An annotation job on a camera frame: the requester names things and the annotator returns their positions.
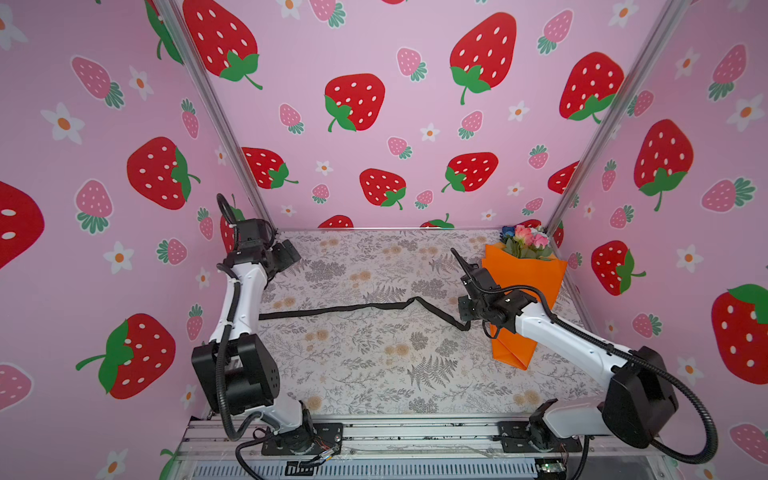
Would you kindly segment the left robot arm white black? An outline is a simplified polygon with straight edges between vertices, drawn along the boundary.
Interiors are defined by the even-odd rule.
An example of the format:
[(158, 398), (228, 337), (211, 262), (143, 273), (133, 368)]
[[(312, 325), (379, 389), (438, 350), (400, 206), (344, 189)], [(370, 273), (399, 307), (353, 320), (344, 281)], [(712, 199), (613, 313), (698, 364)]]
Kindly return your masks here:
[(288, 241), (275, 241), (265, 220), (237, 221), (233, 230), (234, 249), (217, 265), (227, 277), (221, 316), (209, 342), (193, 349), (192, 366), (229, 440), (241, 439), (260, 420), (278, 445), (303, 453), (314, 443), (311, 416), (281, 392), (277, 363), (255, 333), (266, 287), (300, 256)]

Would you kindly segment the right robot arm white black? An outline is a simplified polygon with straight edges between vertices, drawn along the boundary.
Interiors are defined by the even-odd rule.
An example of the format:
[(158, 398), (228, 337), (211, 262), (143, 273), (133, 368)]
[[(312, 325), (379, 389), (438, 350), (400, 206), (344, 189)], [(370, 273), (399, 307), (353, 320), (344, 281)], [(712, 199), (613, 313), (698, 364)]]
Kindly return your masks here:
[[(601, 397), (554, 399), (539, 406), (527, 427), (534, 448), (553, 450), (574, 436), (612, 436), (633, 448), (652, 446), (682, 463), (704, 464), (714, 458), (719, 438), (712, 415), (683, 381), (667, 371), (655, 350), (632, 350), (595, 336), (554, 314), (539, 289), (501, 287), (486, 268), (468, 263), (461, 255), (455, 258), (464, 272), (461, 281), (467, 294), (459, 305), (466, 318), (481, 320), (485, 329), (519, 334), (549, 348), (604, 391)], [(657, 438), (678, 411), (679, 395), (689, 400), (703, 423), (705, 444), (698, 453), (678, 452)]]

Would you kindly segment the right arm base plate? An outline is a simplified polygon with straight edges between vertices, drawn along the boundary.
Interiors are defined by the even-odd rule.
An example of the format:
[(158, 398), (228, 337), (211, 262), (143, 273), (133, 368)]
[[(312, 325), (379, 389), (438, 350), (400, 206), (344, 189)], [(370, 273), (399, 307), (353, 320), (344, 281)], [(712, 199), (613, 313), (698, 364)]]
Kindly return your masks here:
[(580, 453), (583, 451), (577, 438), (558, 438), (546, 427), (531, 426), (527, 421), (502, 421), (497, 424), (499, 441), (504, 453)]

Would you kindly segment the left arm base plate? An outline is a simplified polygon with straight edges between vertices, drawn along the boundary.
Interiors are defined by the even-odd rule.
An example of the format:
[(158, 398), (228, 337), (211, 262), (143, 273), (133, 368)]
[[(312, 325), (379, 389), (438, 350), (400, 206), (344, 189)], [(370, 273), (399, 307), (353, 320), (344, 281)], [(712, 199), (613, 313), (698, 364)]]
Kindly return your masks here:
[(326, 450), (338, 450), (342, 445), (343, 429), (344, 425), (337, 422), (321, 422), (312, 428), (302, 426), (267, 440), (261, 448), (261, 454), (267, 457), (315, 456)]

